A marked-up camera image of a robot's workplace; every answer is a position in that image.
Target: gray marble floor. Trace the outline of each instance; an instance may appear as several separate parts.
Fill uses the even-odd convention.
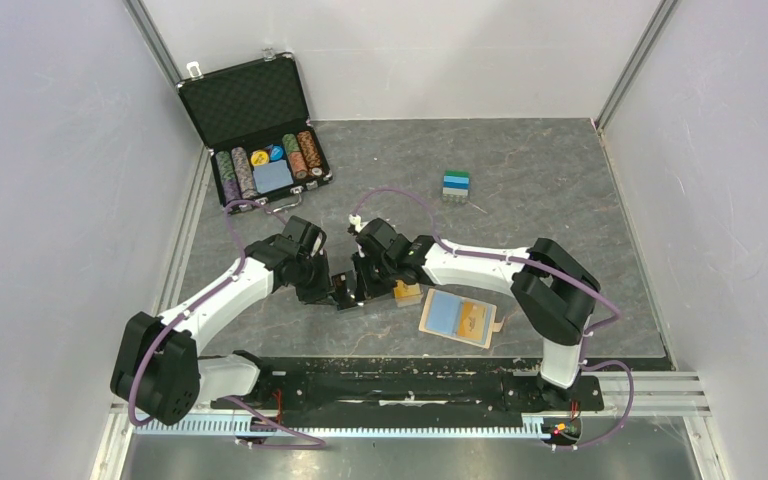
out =
[[[664,347],[638,268],[608,165],[585,119],[387,120],[316,125],[334,170],[331,185],[305,193],[288,212],[328,234],[331,270],[350,268],[354,251],[345,233],[347,215],[372,188],[398,186],[429,199],[444,238],[488,247],[530,246],[539,236],[559,242],[602,283],[624,319],[590,343],[594,356],[663,356]],[[440,198],[446,169],[471,174],[470,203]],[[424,212],[409,200],[382,194],[362,210],[388,219],[409,238],[428,233]],[[184,274],[181,300],[215,279],[236,258],[215,188],[207,190]],[[244,241],[280,231],[259,212],[236,215]],[[282,289],[241,314],[208,345],[205,354],[246,349],[263,356],[521,356],[539,357],[540,336],[512,298],[466,287],[444,290],[491,302],[504,329],[490,349],[417,330],[421,305],[392,299],[338,313],[334,307],[300,305]],[[597,308],[597,318],[606,312]]]

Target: white cable carrier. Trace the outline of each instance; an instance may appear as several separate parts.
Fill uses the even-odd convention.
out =
[[[289,437],[273,429],[252,429],[252,417],[247,414],[191,414],[175,425],[157,420],[136,427],[137,435],[188,435],[238,437]],[[542,417],[523,416],[522,427],[428,427],[428,428],[294,428],[293,430],[323,438],[530,438],[547,439],[542,433]]]

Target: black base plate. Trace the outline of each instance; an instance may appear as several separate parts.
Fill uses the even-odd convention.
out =
[[[544,399],[536,373],[454,370],[449,362],[456,359],[423,358],[407,371],[393,368],[386,358],[318,359],[314,363],[319,365],[289,362],[283,366],[295,368],[280,371],[268,360],[264,359],[260,379],[245,401],[258,409],[278,409],[273,394],[280,390],[282,420],[290,427],[518,427],[523,413],[570,409],[569,402],[550,405]],[[324,361],[334,368],[318,368]],[[596,377],[582,376],[570,393],[582,411],[604,409]],[[435,403],[399,403],[406,399]],[[213,408],[235,407],[220,400]]]

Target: white wall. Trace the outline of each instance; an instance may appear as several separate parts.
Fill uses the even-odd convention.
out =
[[[317,119],[594,117],[658,0],[144,0],[182,75],[298,54]]]
[[[121,2],[0,2],[0,480],[88,477],[199,148]]]
[[[768,478],[768,3],[681,2],[607,140],[676,357]]]

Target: yellow poker chip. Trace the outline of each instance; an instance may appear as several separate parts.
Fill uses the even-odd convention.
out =
[[[252,165],[259,167],[269,163],[269,154],[265,150],[257,150],[252,153]]]

